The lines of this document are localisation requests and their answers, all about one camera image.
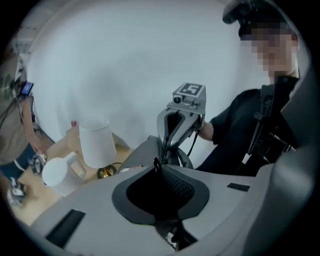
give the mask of black shirt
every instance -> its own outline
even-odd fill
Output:
[[[297,78],[279,77],[275,83],[271,115],[280,115],[280,110],[289,100]],[[197,170],[234,175],[249,149],[258,120],[254,117],[261,111],[261,90],[251,89],[239,94],[231,105],[213,118],[213,144],[217,145]],[[256,164],[259,168],[266,163]]]

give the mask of white backdrop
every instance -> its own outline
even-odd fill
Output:
[[[185,82],[206,85],[209,121],[236,94],[262,84],[242,51],[239,25],[222,22],[223,8],[214,0],[75,0],[32,46],[27,76],[39,125],[57,141],[71,120],[104,115],[134,149],[157,135],[157,114]],[[197,140],[195,167],[212,149]]]

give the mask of white lid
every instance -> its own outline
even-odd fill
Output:
[[[53,187],[66,177],[68,164],[64,158],[56,157],[48,161],[42,170],[42,179],[47,186]]]

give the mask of man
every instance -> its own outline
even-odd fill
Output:
[[[257,53],[263,69],[268,72],[270,84],[274,84],[271,116],[275,117],[277,124],[281,123],[286,142],[294,145],[291,131],[286,128],[280,111],[288,102],[289,94],[299,78],[298,37],[280,14],[255,12],[250,15],[250,22],[240,24],[239,37],[251,42],[252,51]],[[213,141],[217,146],[197,170],[255,176],[261,166],[270,163],[268,159],[253,153],[245,168],[242,164],[246,162],[244,158],[257,126],[255,114],[260,113],[261,109],[261,89],[246,90],[225,111],[206,122],[199,136]]]
[[[45,148],[36,136],[31,113],[31,98],[14,99],[12,85],[18,57],[8,47],[0,65],[0,170],[10,181],[18,178],[35,152],[45,154]],[[25,81],[22,73],[20,80]]]

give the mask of white container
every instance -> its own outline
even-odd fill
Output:
[[[80,175],[71,168],[73,163],[79,166]],[[76,153],[71,152],[65,158],[56,157],[49,160],[43,167],[42,180],[47,187],[53,188],[59,195],[66,197],[84,183],[86,173]]]
[[[84,162],[92,168],[103,168],[115,162],[117,151],[109,120],[88,117],[79,123],[79,136]]]

